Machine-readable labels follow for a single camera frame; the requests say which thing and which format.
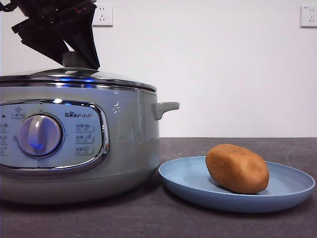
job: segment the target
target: control panel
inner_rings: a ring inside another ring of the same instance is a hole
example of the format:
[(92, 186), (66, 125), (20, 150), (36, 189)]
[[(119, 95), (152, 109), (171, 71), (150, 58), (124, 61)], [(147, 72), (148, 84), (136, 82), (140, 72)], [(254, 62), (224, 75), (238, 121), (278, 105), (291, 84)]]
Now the control panel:
[(0, 105), (0, 163), (54, 169), (98, 159), (108, 145), (105, 115), (92, 103), (36, 100)]

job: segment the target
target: potato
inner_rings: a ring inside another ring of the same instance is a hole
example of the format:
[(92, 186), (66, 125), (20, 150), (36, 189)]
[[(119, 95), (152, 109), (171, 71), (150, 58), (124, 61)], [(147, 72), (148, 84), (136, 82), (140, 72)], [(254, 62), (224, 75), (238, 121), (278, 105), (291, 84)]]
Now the potato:
[(269, 173), (265, 161), (243, 147), (217, 145), (209, 150), (206, 166), (216, 182), (237, 193), (256, 193), (268, 185)]

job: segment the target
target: wall socket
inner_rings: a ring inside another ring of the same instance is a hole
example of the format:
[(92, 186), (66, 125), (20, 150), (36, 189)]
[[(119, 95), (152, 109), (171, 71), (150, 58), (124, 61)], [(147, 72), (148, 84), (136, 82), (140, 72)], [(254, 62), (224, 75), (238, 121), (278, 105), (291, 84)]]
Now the wall socket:
[(93, 26), (113, 26), (113, 5), (104, 0), (97, 0)]
[(301, 27), (317, 27), (317, 5), (301, 7)]

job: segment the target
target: blue plate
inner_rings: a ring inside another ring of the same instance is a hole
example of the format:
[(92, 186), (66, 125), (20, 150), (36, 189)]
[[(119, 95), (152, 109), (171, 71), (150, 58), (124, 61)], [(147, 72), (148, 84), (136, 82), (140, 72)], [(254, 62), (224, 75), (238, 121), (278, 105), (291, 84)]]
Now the blue plate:
[(205, 156), (168, 161), (159, 168), (165, 186), (177, 196), (213, 209), (261, 213), (281, 211), (305, 201), (315, 186), (308, 174), (272, 162), (266, 162), (269, 183), (257, 194), (238, 194), (215, 182), (207, 170)]

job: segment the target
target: table surface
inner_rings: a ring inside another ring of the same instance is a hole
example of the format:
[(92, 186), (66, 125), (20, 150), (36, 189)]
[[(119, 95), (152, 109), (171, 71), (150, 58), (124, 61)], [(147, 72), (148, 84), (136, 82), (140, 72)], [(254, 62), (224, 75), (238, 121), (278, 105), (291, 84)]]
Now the table surface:
[[(317, 138), (162, 138), (161, 162), (204, 156), (231, 143), (317, 180)], [(1, 238), (317, 237), (317, 189), (302, 204), (280, 212), (244, 214), (189, 203), (164, 187), (156, 172), (125, 194), (71, 205), (0, 203)]]

